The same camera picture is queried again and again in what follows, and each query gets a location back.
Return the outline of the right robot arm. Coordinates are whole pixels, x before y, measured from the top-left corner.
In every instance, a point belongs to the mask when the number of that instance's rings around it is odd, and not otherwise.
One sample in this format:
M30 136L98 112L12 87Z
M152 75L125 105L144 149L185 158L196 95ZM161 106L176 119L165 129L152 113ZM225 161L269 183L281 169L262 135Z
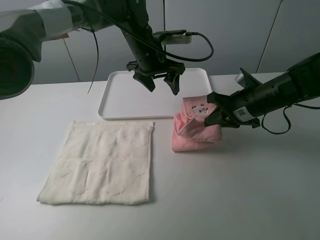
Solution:
M320 55L314 54L289 68L285 73L261 83L244 69L235 81L242 86L231 95L212 92L207 102L216 105L208 115L205 126L220 125L223 128L251 126L263 127L259 117L278 109L302 106L302 102L320 96Z

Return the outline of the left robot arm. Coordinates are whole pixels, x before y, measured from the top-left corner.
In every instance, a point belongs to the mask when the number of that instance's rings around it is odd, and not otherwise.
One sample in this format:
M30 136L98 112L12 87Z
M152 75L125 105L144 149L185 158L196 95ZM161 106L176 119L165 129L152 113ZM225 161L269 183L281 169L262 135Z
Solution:
M127 64L133 78L149 91L163 78L174 95L185 71L176 57L168 59L162 41L173 31L153 32L143 0L47 0L27 9L0 14L0 97L10 99L31 85L42 44L79 29L96 33L118 27L135 60Z

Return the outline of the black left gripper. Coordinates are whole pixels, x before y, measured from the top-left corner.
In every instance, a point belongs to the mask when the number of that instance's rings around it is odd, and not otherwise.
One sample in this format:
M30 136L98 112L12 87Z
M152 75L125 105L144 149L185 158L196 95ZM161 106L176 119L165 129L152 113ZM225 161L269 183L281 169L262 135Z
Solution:
M126 41L135 58L135 61L130 61L126 65L128 71L135 71L133 78L153 92L156 88L154 75L168 73L164 82L172 93L177 95L180 91L180 75L185 72L185 65L167 59L163 53L159 53L133 37L126 37Z

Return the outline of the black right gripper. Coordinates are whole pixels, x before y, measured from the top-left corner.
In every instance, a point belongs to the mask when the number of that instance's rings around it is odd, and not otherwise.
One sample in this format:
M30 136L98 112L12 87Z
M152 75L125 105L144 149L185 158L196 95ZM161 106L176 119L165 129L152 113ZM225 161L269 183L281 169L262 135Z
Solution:
M260 120L247 107L254 101L251 95L254 89L242 89L229 96L216 92L208 94L207 102L216 105L216 108L205 118L204 125L235 129L240 126L251 126L253 129L260 127Z

